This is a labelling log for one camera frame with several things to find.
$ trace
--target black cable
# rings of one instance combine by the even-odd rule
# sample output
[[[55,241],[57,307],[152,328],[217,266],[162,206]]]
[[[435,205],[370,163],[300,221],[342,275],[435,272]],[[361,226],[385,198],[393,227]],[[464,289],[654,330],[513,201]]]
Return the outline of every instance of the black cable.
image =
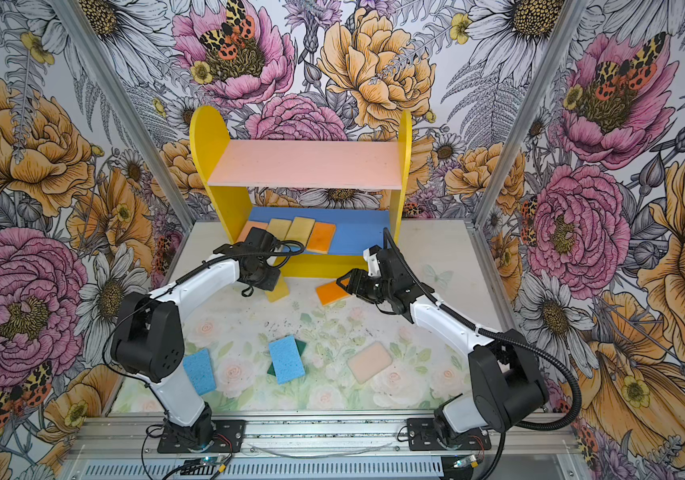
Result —
[[[398,249],[398,246],[395,244],[395,241],[393,240],[393,235],[391,235],[390,230],[387,228],[383,229],[383,234],[385,235],[385,247],[387,248],[387,244],[390,244],[393,247],[393,251],[396,254],[396,257],[398,260],[401,262],[401,265],[404,266],[405,270],[411,277],[412,281],[417,284],[417,287],[422,290],[422,293],[434,304],[438,306],[441,310],[444,312],[448,313],[452,318],[454,318],[456,321],[459,321],[463,325],[465,325],[467,328],[471,329],[472,331],[478,333],[479,335],[486,336],[487,338],[491,338],[492,340],[497,340],[502,343],[507,343],[508,345],[511,346],[517,346],[521,349],[528,350],[532,352],[534,355],[539,356],[539,358],[548,361],[551,365],[556,367],[557,370],[559,370],[563,375],[566,377],[567,382],[569,383],[569,387],[572,389],[572,405],[569,408],[569,411],[564,415],[563,417],[559,418],[558,420],[555,420],[553,422],[546,422],[546,423],[536,423],[536,422],[527,422],[527,421],[520,421],[519,423],[516,424],[516,426],[520,426],[523,428],[528,428],[529,430],[537,430],[540,432],[549,432],[552,430],[558,430],[559,428],[563,428],[568,426],[571,422],[577,419],[577,416],[579,415],[579,411],[582,409],[582,392],[579,390],[579,383],[576,378],[574,378],[574,375],[572,372],[565,366],[561,361],[559,361],[556,357],[550,355],[548,352],[537,348],[536,346],[530,345],[529,343],[526,342],[519,342],[516,340],[512,340],[505,335],[497,332],[490,332],[489,330],[486,330],[484,328],[479,329],[478,326],[470,321],[469,319],[465,318],[462,314],[455,312],[447,306],[445,303],[442,303],[441,305],[438,305],[438,302],[436,298],[427,290],[424,288],[422,283],[420,283],[420,280],[417,278],[417,275],[414,274],[414,271],[412,271],[411,267],[406,263],[406,259],[404,258],[404,255],[401,253],[401,251]]]
[[[491,473],[494,472],[494,469],[497,467],[497,464],[500,463],[503,448],[505,448],[505,432],[502,432],[500,434],[500,441],[497,443],[497,452],[494,453],[494,458],[492,458],[489,468],[487,468],[483,472],[483,475],[477,478],[476,480],[486,480],[491,476]]]

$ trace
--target shelf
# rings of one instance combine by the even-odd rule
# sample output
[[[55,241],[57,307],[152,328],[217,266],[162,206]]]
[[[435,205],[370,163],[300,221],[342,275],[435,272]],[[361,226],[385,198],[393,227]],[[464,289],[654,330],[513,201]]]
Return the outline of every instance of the shelf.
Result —
[[[231,140],[209,186],[400,190],[398,142]]]
[[[382,246],[382,229],[390,226],[390,215],[386,210],[255,206],[252,208],[249,219],[268,223],[273,218],[294,220],[295,216],[304,216],[315,219],[317,222],[337,225],[328,255],[361,256],[370,246]]]

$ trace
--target orange sponge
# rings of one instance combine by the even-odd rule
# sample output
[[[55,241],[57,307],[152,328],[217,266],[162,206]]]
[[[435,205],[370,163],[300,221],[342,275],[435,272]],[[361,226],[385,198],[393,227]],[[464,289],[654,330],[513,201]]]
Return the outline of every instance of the orange sponge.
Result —
[[[312,252],[313,254],[328,254],[329,247],[332,245],[332,238],[334,238],[336,231],[337,225],[320,224],[316,222],[305,250]]]
[[[241,235],[239,235],[239,239],[236,240],[236,243],[246,240],[246,236],[249,235],[249,231],[252,229],[252,227],[267,230],[268,224],[265,222],[252,222],[251,220],[247,221],[246,225],[243,227],[243,230],[241,230]]]
[[[342,284],[347,285],[347,279],[343,280]],[[318,299],[321,301],[321,304],[323,306],[327,306],[338,300],[342,300],[347,296],[350,296],[350,293],[341,289],[336,282],[331,282],[317,287],[316,295],[318,295]]]

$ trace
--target flower center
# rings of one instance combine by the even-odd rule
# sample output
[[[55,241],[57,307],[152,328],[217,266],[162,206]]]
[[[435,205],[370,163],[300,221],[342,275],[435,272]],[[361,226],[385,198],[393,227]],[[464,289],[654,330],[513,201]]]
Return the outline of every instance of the flower center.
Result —
[[[556,219],[556,231],[550,237],[559,254],[568,254],[574,246],[574,225],[563,221],[563,215]]]
[[[103,318],[109,319],[118,315],[118,309],[121,307],[121,300],[124,299],[124,289],[116,280],[108,280],[100,293],[100,315]]]
[[[513,28],[530,36],[548,36],[558,20],[563,0],[521,0],[516,2]]]
[[[329,199],[344,202],[346,200],[352,200],[355,196],[355,190],[351,188],[330,188],[326,191]]]
[[[78,0],[78,3],[94,33],[105,36],[118,32],[116,13],[106,0]]]
[[[0,335],[10,340],[18,333],[27,334],[30,340],[37,339],[51,314],[46,302],[35,296],[24,302],[12,303],[7,310],[9,321],[0,325]]]
[[[563,307],[553,300],[545,300],[542,305],[545,325],[556,335],[563,335],[569,329],[569,320]]]
[[[451,156],[454,155],[454,149],[451,145],[442,145],[438,149],[436,154],[438,155],[439,160],[446,160],[447,158],[451,158]]]
[[[255,38],[245,40],[244,46],[239,47],[236,57],[232,60],[222,60],[219,55],[209,54],[206,61],[211,72],[203,72],[202,77],[211,73],[215,80],[224,82],[228,78],[238,78],[241,75],[259,77],[265,67],[265,54],[257,46]]]

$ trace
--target floral tablecloth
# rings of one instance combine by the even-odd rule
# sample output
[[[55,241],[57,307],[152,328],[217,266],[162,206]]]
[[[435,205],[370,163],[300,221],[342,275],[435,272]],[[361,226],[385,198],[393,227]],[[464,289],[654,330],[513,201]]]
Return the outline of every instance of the floral tablecloth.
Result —
[[[199,250],[176,274],[189,270],[225,242],[218,224],[200,224],[189,249]],[[206,239],[198,249],[193,236]],[[472,246],[461,221],[405,222],[401,248],[413,270],[443,298],[482,323],[499,327]],[[358,410],[433,408],[470,389],[467,360],[403,317],[386,316],[355,298],[327,307],[315,288],[328,280],[289,278],[291,294],[269,303],[260,291],[244,299],[229,286],[184,320],[186,354],[210,351],[217,389],[203,398],[213,411]],[[268,343],[287,335],[307,343],[306,375],[284,385],[267,374]],[[364,384],[347,359],[381,342],[393,363]],[[139,382],[126,380],[112,412],[154,412],[160,406]]]

